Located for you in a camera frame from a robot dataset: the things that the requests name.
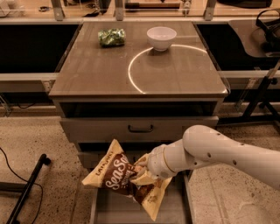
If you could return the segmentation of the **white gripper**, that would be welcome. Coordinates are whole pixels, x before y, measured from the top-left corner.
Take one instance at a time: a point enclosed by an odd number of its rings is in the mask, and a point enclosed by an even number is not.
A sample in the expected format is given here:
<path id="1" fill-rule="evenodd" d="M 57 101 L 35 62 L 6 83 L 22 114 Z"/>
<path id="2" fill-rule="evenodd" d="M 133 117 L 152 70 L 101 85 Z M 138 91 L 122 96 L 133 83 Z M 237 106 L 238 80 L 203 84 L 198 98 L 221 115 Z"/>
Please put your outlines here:
<path id="1" fill-rule="evenodd" d="M 162 144 L 154 148 L 149 154 L 145 153 L 136 162 L 135 165 L 145 167 L 147 170 L 141 170 L 130 182 L 137 186 L 146 186 L 153 184 L 157 179 L 168 179 L 177 175 L 168 166 L 165 159 L 166 145 Z"/>

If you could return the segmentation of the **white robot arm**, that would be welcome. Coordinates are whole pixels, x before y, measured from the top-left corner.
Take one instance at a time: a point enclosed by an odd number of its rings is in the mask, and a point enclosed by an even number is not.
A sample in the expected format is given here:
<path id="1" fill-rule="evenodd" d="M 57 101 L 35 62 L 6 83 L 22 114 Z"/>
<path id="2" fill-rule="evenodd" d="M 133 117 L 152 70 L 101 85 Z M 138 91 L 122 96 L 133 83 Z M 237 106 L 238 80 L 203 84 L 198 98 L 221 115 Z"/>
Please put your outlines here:
<path id="1" fill-rule="evenodd" d="M 132 182 L 149 185 L 185 170 L 223 163 L 280 190 L 280 152 L 237 142 L 203 125 L 188 128 L 174 143 L 161 144 L 136 162 Z"/>

